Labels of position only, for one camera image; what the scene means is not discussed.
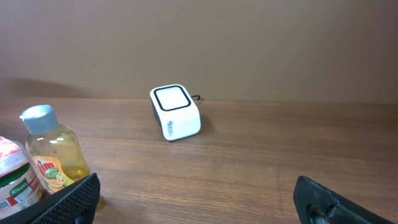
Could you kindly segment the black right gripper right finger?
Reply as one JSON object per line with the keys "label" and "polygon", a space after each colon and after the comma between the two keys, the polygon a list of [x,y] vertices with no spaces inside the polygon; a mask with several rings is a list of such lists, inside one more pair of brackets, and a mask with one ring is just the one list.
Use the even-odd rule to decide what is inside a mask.
{"label": "black right gripper right finger", "polygon": [[303,175],[293,200],[301,223],[393,224]]}

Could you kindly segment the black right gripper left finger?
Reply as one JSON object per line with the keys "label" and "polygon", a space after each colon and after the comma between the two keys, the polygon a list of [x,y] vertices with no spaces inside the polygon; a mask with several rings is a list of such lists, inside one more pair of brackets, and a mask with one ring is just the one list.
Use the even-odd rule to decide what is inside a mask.
{"label": "black right gripper left finger", "polygon": [[1,224],[92,224],[100,200],[97,174],[75,182],[9,217]]}

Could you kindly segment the yellow dish soap bottle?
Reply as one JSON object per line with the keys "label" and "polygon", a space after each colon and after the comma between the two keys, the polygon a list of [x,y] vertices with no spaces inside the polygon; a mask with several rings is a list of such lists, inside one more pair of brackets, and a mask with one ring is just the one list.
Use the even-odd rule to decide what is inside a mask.
{"label": "yellow dish soap bottle", "polygon": [[29,132],[25,153],[48,194],[91,174],[75,132],[58,122],[52,106],[32,106],[19,117]]}

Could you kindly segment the Knorr stock cube jar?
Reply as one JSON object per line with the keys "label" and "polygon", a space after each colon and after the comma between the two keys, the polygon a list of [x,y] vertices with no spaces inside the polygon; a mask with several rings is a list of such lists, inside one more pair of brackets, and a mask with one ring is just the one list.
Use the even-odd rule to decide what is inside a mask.
{"label": "Knorr stock cube jar", "polygon": [[20,212],[43,197],[43,187],[24,153],[24,147],[2,137],[1,218]]}

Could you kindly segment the white barcode scanner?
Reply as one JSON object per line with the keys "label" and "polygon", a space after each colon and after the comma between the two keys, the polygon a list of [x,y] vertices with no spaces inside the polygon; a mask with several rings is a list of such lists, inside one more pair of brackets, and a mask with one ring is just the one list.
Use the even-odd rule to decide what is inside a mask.
{"label": "white barcode scanner", "polygon": [[154,88],[150,91],[150,100],[166,140],[186,138],[201,130],[200,112],[184,86],[173,84]]}

